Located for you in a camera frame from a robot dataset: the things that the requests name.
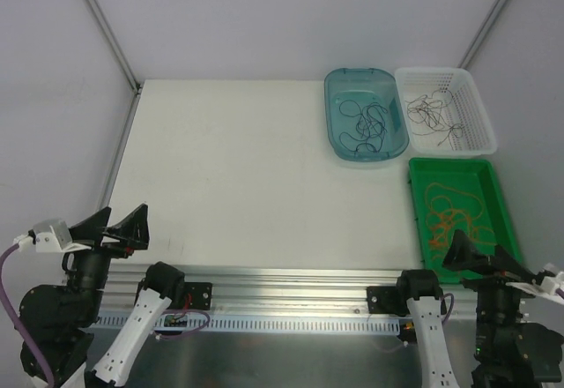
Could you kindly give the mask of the dark wire pulled from tangle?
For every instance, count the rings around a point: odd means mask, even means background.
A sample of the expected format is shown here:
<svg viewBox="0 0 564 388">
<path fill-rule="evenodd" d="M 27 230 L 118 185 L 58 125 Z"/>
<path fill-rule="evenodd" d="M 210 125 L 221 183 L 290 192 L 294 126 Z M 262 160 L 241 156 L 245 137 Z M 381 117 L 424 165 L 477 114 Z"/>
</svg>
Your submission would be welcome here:
<svg viewBox="0 0 564 388">
<path fill-rule="evenodd" d="M 407 101 L 407 116 L 412 123 L 424 125 L 431 131 L 445 131 L 449 128 L 446 118 L 454 96 L 450 90 L 438 89 Z"/>
</svg>

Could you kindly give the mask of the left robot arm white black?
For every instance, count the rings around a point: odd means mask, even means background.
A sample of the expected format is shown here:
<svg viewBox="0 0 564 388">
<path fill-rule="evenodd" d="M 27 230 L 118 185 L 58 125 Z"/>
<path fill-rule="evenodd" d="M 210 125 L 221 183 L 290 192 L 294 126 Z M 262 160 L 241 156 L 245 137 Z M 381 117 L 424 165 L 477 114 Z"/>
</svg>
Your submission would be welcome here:
<svg viewBox="0 0 564 388">
<path fill-rule="evenodd" d="M 137 285 L 132 314 L 100 361 L 86 370 L 93 335 L 87 328 L 99 319 L 109 268 L 150 242 L 148 206 L 139 205 L 116 224 L 106 206 L 74 226 L 44 220 L 18 243 L 41 253 L 60 253 L 66 281 L 42 284 L 23 297 L 15 324 L 23 338 L 20 360 L 37 387 L 123 387 L 140 348 L 168 308 L 184 304 L 184 274 L 158 262 Z"/>
</svg>

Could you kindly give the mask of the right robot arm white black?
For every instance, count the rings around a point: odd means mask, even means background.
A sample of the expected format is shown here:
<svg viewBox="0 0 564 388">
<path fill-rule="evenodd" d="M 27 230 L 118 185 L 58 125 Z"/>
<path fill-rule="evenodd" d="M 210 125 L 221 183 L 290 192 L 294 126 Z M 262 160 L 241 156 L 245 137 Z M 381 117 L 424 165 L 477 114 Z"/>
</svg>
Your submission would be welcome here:
<svg viewBox="0 0 564 388">
<path fill-rule="evenodd" d="M 477 295 L 474 358 L 475 387 L 540 387 L 561 382 L 563 337 L 542 324 L 526 322 L 520 311 L 524 297 L 563 303 L 563 273 L 546 265 L 534 273 L 512 258 L 502 246 L 494 253 L 479 252 L 458 229 L 443 259 L 445 269 L 476 273 L 463 287 Z M 397 279 L 397 306 L 414 323 L 425 387 L 457 387 L 442 324 L 445 296 L 436 275 L 406 270 Z"/>
</svg>

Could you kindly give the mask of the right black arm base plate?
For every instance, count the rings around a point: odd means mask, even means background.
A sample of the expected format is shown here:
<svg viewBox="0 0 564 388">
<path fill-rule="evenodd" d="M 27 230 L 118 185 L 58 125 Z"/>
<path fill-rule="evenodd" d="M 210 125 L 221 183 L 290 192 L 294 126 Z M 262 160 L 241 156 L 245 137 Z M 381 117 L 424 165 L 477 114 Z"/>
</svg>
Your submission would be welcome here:
<svg viewBox="0 0 564 388">
<path fill-rule="evenodd" d="M 406 300 L 395 286 L 371 286 L 366 288 L 367 309 L 371 315 L 406 317 L 409 310 Z"/>
</svg>

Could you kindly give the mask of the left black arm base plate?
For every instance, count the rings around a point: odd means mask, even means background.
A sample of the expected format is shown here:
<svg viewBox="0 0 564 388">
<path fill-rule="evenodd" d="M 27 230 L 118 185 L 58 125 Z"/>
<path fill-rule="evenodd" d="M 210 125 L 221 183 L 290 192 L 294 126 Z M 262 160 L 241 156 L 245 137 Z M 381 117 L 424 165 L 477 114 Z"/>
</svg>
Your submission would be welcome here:
<svg viewBox="0 0 564 388">
<path fill-rule="evenodd" d="M 179 294 L 176 294 L 171 308 L 174 310 L 209 310 L 212 305 L 211 282 L 185 281 Z"/>
</svg>

